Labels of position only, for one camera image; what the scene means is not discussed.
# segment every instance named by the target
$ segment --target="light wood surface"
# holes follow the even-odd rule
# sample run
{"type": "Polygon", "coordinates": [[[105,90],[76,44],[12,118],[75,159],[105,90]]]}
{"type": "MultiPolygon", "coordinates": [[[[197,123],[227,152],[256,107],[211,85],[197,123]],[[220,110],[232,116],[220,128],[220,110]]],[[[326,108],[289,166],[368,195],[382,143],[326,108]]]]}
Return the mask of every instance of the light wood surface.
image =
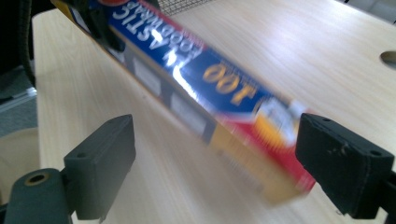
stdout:
{"type": "Polygon", "coordinates": [[[38,129],[30,128],[0,138],[0,204],[8,203],[14,182],[40,169],[38,129]]]}
{"type": "MultiPolygon", "coordinates": [[[[379,55],[396,30],[330,0],[217,0],[174,19],[263,83],[396,153],[396,71],[379,55]]],[[[271,207],[59,11],[34,19],[41,165],[103,122],[134,116],[137,157],[105,223],[356,221],[316,185],[271,207]]]]}

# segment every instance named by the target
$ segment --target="cardboard box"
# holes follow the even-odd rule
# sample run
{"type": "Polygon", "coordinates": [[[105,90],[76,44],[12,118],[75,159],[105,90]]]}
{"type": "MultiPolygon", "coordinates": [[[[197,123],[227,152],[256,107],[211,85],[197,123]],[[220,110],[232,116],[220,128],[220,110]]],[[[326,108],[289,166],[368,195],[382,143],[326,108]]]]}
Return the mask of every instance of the cardboard box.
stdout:
{"type": "MultiPolygon", "coordinates": [[[[53,0],[81,29],[79,13],[53,0]]],[[[315,180],[294,155],[306,108],[285,100],[200,38],[141,0],[105,6],[110,30],[125,44],[107,48],[131,75],[271,203],[312,189],[315,180]]]]}

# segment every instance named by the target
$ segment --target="clamp jaw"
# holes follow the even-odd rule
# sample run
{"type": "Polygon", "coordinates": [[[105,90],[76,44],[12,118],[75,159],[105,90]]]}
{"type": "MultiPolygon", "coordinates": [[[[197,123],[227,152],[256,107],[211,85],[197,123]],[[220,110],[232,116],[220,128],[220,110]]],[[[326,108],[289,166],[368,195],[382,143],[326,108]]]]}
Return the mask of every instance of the clamp jaw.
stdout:
{"type": "MultiPolygon", "coordinates": [[[[125,44],[110,30],[104,6],[100,4],[90,5],[90,0],[61,0],[78,12],[88,28],[87,32],[102,46],[107,49],[123,51],[125,44]]],[[[117,0],[104,0],[104,2],[117,2],[117,0]]],[[[146,0],[154,7],[160,9],[158,0],[146,0]]]]}
{"type": "Polygon", "coordinates": [[[396,174],[388,151],[335,121],[303,114],[296,156],[342,214],[370,219],[382,207],[387,223],[396,223],[396,174]]]}
{"type": "Polygon", "coordinates": [[[0,223],[101,220],[113,204],[136,152],[131,115],[111,119],[64,157],[64,169],[42,169],[14,183],[0,223]]]}

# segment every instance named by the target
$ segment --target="screw hole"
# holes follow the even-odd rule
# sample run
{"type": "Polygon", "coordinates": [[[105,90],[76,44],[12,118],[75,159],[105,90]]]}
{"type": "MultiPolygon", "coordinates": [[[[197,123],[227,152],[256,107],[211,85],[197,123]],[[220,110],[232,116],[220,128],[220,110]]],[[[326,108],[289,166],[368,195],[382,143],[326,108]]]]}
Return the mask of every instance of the screw hole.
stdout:
{"type": "Polygon", "coordinates": [[[87,157],[87,154],[85,154],[84,152],[80,152],[80,153],[77,154],[77,157],[78,158],[85,158],[85,157],[87,157]]]}
{"type": "Polygon", "coordinates": [[[370,153],[371,153],[373,156],[381,156],[381,153],[380,153],[380,152],[377,152],[377,151],[370,151],[370,153]]]}
{"type": "Polygon", "coordinates": [[[49,177],[50,175],[48,173],[33,174],[26,178],[24,184],[29,187],[39,185],[45,182],[49,177]]]}
{"type": "Polygon", "coordinates": [[[36,183],[42,179],[44,179],[45,177],[43,175],[35,175],[32,178],[29,179],[29,182],[31,183],[36,183]]]}

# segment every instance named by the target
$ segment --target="box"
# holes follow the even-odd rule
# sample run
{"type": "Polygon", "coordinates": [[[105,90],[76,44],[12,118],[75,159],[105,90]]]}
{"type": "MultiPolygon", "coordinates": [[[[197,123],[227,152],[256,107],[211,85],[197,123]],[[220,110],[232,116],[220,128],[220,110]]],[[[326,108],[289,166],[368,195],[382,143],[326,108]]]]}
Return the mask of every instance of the box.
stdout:
{"type": "MultiPolygon", "coordinates": [[[[315,180],[294,154],[303,105],[275,95],[148,3],[103,1],[91,0],[90,7],[104,11],[109,30],[124,44],[119,51],[104,49],[231,164],[247,187],[270,203],[312,189],[315,180]]],[[[53,3],[92,35],[75,8],[53,3]]]]}

